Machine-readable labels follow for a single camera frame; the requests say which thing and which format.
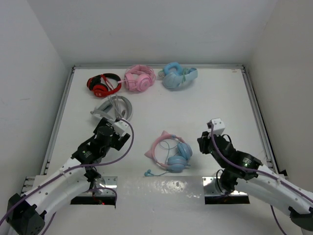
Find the white wall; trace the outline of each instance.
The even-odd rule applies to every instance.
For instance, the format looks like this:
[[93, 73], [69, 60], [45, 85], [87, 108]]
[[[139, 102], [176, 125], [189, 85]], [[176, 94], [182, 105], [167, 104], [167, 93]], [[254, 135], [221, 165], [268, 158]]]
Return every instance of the white wall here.
[[25, 177], [40, 173], [67, 70], [26, 0], [1, 2], [0, 28], [2, 217]]
[[313, 190], [312, 12], [312, 0], [280, 0], [249, 66], [278, 165], [308, 190]]
[[244, 63], [276, 0], [28, 0], [69, 65]]

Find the cat ear headphones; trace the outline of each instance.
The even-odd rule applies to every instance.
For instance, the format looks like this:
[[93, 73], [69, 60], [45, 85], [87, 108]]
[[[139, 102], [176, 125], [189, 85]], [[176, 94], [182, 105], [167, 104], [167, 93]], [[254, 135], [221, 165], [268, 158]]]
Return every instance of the cat ear headphones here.
[[175, 89], [183, 82], [192, 81], [198, 77], [196, 68], [182, 68], [177, 62], [164, 66], [161, 72], [164, 75], [159, 74], [159, 76], [164, 76], [162, 83], [168, 89]]
[[156, 75], [153, 69], [146, 65], [134, 65], [129, 67], [125, 72], [125, 80], [119, 83], [126, 82], [126, 87], [132, 92], [144, 92], [148, 87], [152, 86], [156, 80]]
[[117, 87], [113, 88], [113, 85], [108, 80], [108, 78], [111, 78], [116, 82], [121, 81], [121, 78], [118, 75], [114, 73], [105, 73], [88, 79], [87, 87], [89, 88], [89, 90], [93, 91], [96, 97], [101, 98], [118, 92], [121, 89], [122, 85], [118, 83]]
[[[166, 164], [160, 163], [156, 159], [155, 155], [155, 149], [158, 143], [160, 143], [163, 140], [178, 140], [180, 143], [177, 145], [179, 156], [172, 156], [167, 159]], [[188, 165], [188, 162], [192, 156], [192, 150], [189, 144], [187, 144], [181, 137], [177, 137], [176, 135], [168, 134], [166, 131], [162, 132], [162, 135], [157, 138], [157, 140], [152, 144], [151, 149], [145, 153], [145, 156], [148, 158], [153, 159], [157, 164], [159, 164], [161, 167], [173, 171], [173, 172], [181, 172], [186, 168]], [[151, 171], [147, 171], [145, 173], [145, 176], [148, 176], [148, 174], [151, 174]]]

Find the pink headphones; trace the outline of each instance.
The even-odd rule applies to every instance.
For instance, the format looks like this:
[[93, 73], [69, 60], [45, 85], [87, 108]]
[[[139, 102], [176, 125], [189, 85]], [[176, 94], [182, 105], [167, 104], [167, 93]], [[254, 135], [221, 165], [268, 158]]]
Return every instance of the pink headphones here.
[[[167, 159], [167, 163], [163, 164], [160, 163], [155, 154], [155, 149], [158, 143], [160, 143], [163, 140], [166, 139], [176, 139], [179, 141], [179, 144], [177, 145], [179, 156], [172, 156]], [[178, 137], [176, 135], [168, 134], [166, 131], [162, 132], [162, 135], [157, 138], [156, 141], [152, 144], [152, 147], [149, 151], [145, 153], [145, 156], [148, 158], [153, 159], [157, 164], [159, 164], [161, 167], [173, 171], [173, 172], [181, 172], [185, 169], [186, 166], [189, 166], [188, 162], [192, 156], [192, 150], [189, 144], [187, 144], [181, 137]]]
[[126, 70], [124, 79], [118, 83], [126, 82], [126, 87], [132, 92], [144, 92], [154, 84], [156, 75], [149, 66], [134, 65]]

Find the headphone ear cup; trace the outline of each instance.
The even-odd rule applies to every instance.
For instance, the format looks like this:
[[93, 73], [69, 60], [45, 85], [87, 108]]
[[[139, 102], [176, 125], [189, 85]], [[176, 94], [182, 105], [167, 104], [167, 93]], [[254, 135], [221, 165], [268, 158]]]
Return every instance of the headphone ear cup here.
[[169, 157], [167, 160], [168, 170], [174, 171], [174, 172], [181, 172], [185, 169], [187, 166], [187, 161], [182, 156], [172, 156]]
[[137, 85], [136, 88], [140, 92], [144, 92], [148, 89], [148, 87], [151, 86], [151, 78], [147, 74], [141, 74], [137, 78]]
[[187, 143], [179, 143], [177, 145], [177, 148], [178, 148], [178, 152], [179, 154], [186, 159], [186, 161], [189, 161], [189, 159], [191, 158], [192, 156], [192, 149], [190, 147], [189, 144]]
[[129, 89], [130, 91], [135, 91], [136, 82], [134, 82], [134, 76], [130, 72], [125, 74], [125, 80], [129, 81], [129, 82], [125, 82], [126, 88]]
[[103, 93], [109, 91], [108, 87], [102, 83], [95, 85], [92, 90], [96, 97], [105, 97]]
[[90, 86], [90, 82], [92, 81], [92, 79], [93, 79], [93, 77], [90, 78], [90, 79], [88, 79], [88, 81], [87, 81], [87, 87], [88, 87], [88, 88], [89, 88], [89, 86]]
[[173, 72], [170, 72], [163, 78], [162, 83], [163, 86], [165, 86], [167, 89], [175, 89], [180, 85], [179, 76], [177, 76]]

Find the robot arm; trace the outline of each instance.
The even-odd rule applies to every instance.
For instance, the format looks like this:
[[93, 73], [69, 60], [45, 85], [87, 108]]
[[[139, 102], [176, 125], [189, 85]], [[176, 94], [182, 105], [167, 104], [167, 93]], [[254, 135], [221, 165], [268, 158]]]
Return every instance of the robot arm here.
[[248, 193], [269, 203], [289, 216], [299, 227], [313, 231], [313, 193], [293, 185], [272, 172], [250, 154], [236, 150], [230, 138], [222, 135], [225, 125], [221, 119], [208, 123], [210, 132], [198, 138], [200, 151], [211, 154], [224, 168], [219, 179], [227, 192], [234, 190]]
[[45, 222], [62, 206], [87, 191], [101, 175], [92, 167], [101, 162], [110, 148], [120, 150], [129, 139], [123, 120], [101, 119], [94, 135], [82, 143], [72, 157], [41, 186], [28, 191], [23, 202], [18, 194], [8, 202], [7, 222], [20, 235], [37, 235]]

